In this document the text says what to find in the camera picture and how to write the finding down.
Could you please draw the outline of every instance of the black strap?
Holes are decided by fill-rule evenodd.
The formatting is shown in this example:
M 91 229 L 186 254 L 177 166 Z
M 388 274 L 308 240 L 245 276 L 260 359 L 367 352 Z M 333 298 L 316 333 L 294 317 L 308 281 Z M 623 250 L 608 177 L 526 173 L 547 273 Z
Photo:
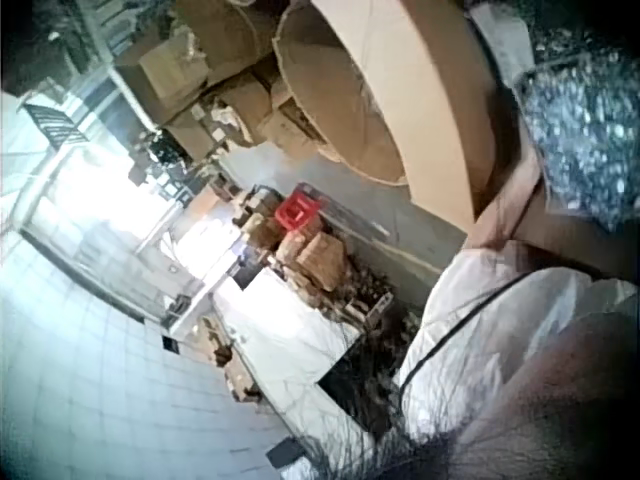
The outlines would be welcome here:
M 436 345 L 429 351 L 429 353 L 427 353 L 422 359 L 420 359 L 420 361 L 416 364 L 416 366 L 413 367 L 413 370 L 409 372 L 409 375 L 407 375 L 407 378 L 405 379 L 405 381 L 402 383 L 402 386 L 400 387 L 400 402 L 402 402 L 404 393 L 407 387 L 409 386 L 409 384 L 411 383 L 411 381 L 413 380 L 413 377 L 416 376 L 416 374 L 420 371 L 420 369 L 424 366 L 425 363 L 427 363 L 431 358 L 433 358 L 436 353 L 442 350 L 442 348 L 447 344 L 447 342 L 451 340 L 458 332 L 460 332 L 460 330 L 462 330 L 462 328 L 465 325 L 467 325 L 471 320 L 473 320 L 473 318 L 478 313 L 480 313 L 482 309 L 484 309 L 487 305 L 489 305 L 491 302 L 493 302 L 496 298 L 498 298 L 504 292 L 509 290 L 515 284 L 519 283 L 521 280 L 528 277 L 531 273 L 533 272 L 522 274 L 514 278 L 510 282 L 507 282 L 502 287 L 499 287 L 493 292 L 491 292 L 484 300 L 482 300 L 475 307 L 473 307 L 471 311 L 467 315 L 465 315 L 462 318 L 462 320 L 460 320 L 451 330 L 449 330 L 449 332 L 447 332 L 447 334 L 444 337 L 442 337 L 438 343 L 436 343 Z

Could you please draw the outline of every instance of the gray floor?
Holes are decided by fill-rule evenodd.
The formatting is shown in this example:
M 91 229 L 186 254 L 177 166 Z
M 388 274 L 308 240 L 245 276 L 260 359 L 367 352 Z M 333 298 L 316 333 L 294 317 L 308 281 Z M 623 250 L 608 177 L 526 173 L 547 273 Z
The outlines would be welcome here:
M 223 166 L 243 188 L 264 184 L 288 195 L 299 182 L 307 182 L 388 232 L 383 246 L 354 237 L 353 248 L 374 269 L 388 275 L 398 296 L 411 305 L 424 305 L 438 272 L 465 238 L 457 228 L 414 206 L 407 187 L 373 183 L 320 155 L 292 162 L 264 143 L 233 152 Z

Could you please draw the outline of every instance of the concrete floor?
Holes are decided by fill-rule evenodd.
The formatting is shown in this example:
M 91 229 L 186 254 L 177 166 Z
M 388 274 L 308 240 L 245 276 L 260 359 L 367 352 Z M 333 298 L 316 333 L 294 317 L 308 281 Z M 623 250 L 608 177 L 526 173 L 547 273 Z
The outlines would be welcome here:
M 439 272 L 465 238 L 456 227 L 414 206 L 407 187 L 371 182 L 320 155 L 293 162 L 274 145 L 264 143 L 232 152 L 223 166 L 243 188 L 264 184 L 288 195 L 298 183 L 307 182 L 386 231 L 383 245 L 372 245 L 362 237 L 352 237 L 348 243 L 374 270 L 389 277 L 398 297 L 414 310 L 422 310 Z

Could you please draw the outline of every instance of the black cable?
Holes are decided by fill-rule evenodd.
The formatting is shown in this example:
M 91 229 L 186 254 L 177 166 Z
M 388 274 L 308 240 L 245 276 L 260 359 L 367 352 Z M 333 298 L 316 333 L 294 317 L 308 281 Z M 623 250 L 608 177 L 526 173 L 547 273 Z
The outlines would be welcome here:
M 422 359 L 420 359 L 420 361 L 416 364 L 416 366 L 413 367 L 413 370 L 409 372 L 409 375 L 407 375 L 407 378 L 405 379 L 405 381 L 402 383 L 402 386 L 400 387 L 400 395 L 399 395 L 400 405 L 402 405 L 402 398 L 404 397 L 405 390 L 413 380 L 413 377 L 416 376 L 416 374 L 418 373 L 418 371 L 420 371 L 420 369 L 424 366 L 424 364 L 427 363 L 431 358 L 433 358 L 436 353 L 442 350 L 442 348 L 447 344 L 447 342 L 451 340 L 458 332 L 460 332 L 460 330 L 462 330 L 462 328 L 465 325 L 467 325 L 471 320 L 473 320 L 473 318 L 478 313 L 480 313 L 480 311 L 483 308 L 485 308 L 487 305 L 489 305 L 491 302 L 493 302 L 496 298 L 498 298 L 504 292 L 509 290 L 515 284 L 517 284 L 524 278 L 528 277 L 531 273 L 533 272 L 522 274 L 514 278 L 510 282 L 507 282 L 502 287 L 499 287 L 496 290 L 494 290 L 484 300 L 482 300 L 475 307 L 473 307 L 471 311 L 462 318 L 462 320 L 460 320 L 451 330 L 449 330 L 449 332 L 447 332 L 447 334 L 444 337 L 440 339 L 438 343 L 436 343 L 436 345 L 429 351 L 429 353 L 427 353 Z

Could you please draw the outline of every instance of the white tiled wall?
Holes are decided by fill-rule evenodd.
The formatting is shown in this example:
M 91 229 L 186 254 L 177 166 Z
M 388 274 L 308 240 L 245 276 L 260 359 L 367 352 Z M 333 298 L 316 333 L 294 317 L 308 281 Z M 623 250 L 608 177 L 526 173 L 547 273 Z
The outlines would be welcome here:
M 219 371 L 3 240 L 2 469 L 12 479 L 265 479 L 280 420 L 237 404 Z M 10 252 L 9 246 L 17 246 Z

